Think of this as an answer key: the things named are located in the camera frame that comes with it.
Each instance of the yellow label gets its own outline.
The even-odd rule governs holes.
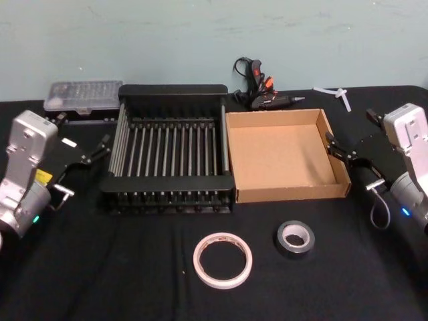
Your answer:
[[[47,185],[49,183],[49,181],[52,179],[52,175],[47,173],[47,172],[43,172],[41,169],[38,169],[35,172],[35,179],[44,185]]]

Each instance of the black table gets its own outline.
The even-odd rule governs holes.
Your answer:
[[[291,94],[307,97],[299,108],[325,109],[335,136],[350,144],[377,131],[366,108],[428,106],[428,91],[413,86],[348,89],[351,113],[331,95]],[[42,113],[42,102],[0,103],[2,173],[11,120],[25,109]],[[113,130],[70,125],[62,134],[90,150]],[[60,212],[42,215],[9,261],[0,258],[0,320],[428,318],[424,283],[413,273],[416,259],[400,250],[409,248],[394,229],[370,225],[372,201],[357,185],[346,199],[236,205],[232,215],[118,218],[97,210],[98,176],[71,175],[76,196]],[[282,257],[273,242],[278,226],[292,219],[315,233],[314,252],[303,260]],[[207,287],[193,269],[196,244],[216,231],[239,235],[252,250],[250,277],[233,290]],[[210,272],[239,271],[237,250],[212,246],[203,256]]]

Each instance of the metal rod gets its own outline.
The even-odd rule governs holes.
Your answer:
[[[209,175],[208,168],[208,125],[205,126],[205,176]]]
[[[138,135],[138,127],[135,126],[134,129],[134,141],[132,142],[132,148],[131,148],[131,156],[129,158],[129,167],[128,167],[128,177],[132,174],[132,163],[134,162],[134,154],[135,154],[135,144],[136,144],[136,137]]]
[[[213,126],[213,174],[217,176],[217,142],[215,139],[215,126]]]
[[[187,176],[192,176],[192,140],[193,140],[193,127],[189,128],[189,159],[187,166]]]
[[[165,148],[163,150],[162,176],[165,176],[167,174],[168,140],[169,140],[169,127],[167,127],[167,131],[165,132]]]
[[[112,150],[112,157],[110,159],[110,164],[108,166],[108,171],[113,173],[113,168],[116,164],[117,160],[117,150],[118,150],[118,141],[120,138],[120,134],[122,132],[123,127],[123,119],[124,119],[124,113],[125,113],[125,104],[120,105],[120,111],[119,111],[119,117],[118,117],[118,124],[116,125],[116,134],[114,135],[114,142],[113,142],[113,150]]]
[[[161,146],[161,135],[162,135],[162,128],[161,128],[161,126],[159,126],[159,128],[158,128],[158,139],[156,141],[156,154],[154,156],[154,174],[153,174],[153,176],[158,176],[159,147]]]
[[[226,108],[221,105],[221,145],[223,147],[223,172],[229,172],[229,151],[227,148]]]
[[[116,164],[114,166],[114,176],[119,176],[119,170],[120,170],[120,157],[122,156],[122,151],[125,145],[125,138],[126,138],[126,128],[128,128],[128,116],[124,115],[124,122],[122,127],[122,133],[120,134],[119,141],[118,141],[118,156],[116,159]]]
[[[185,167],[185,127],[181,128],[180,176],[184,175]]]
[[[144,173],[145,176],[148,176],[148,170],[150,168],[150,156],[152,154],[152,144],[153,144],[153,127],[150,128],[150,136],[148,137],[146,172]]]
[[[196,127],[198,131],[197,135],[197,155],[196,155],[196,164],[197,164],[197,175],[201,176],[201,129],[199,126]]]
[[[128,141],[129,141],[129,126],[126,127],[126,138],[125,138],[125,144],[123,148],[122,158],[120,159],[120,171],[119,174],[122,177],[123,176],[123,167],[125,164],[125,158],[126,158],[126,151],[128,150]]]
[[[171,158],[171,176],[175,175],[175,145],[177,142],[177,127],[174,126],[174,135],[173,135],[173,156]]]
[[[140,176],[141,173],[141,162],[142,162],[142,151],[144,150],[144,139],[146,138],[146,127],[142,128],[142,137],[140,144],[140,154],[138,156],[138,167],[136,169],[136,176]]]

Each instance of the blue led light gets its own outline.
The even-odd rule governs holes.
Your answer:
[[[404,207],[401,207],[401,210],[403,211],[403,213],[404,213],[406,216],[410,216],[410,212],[409,212],[408,210],[406,210]]]

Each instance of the open cardboard box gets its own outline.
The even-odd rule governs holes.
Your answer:
[[[345,197],[346,168],[326,152],[321,109],[226,115],[237,203]]]

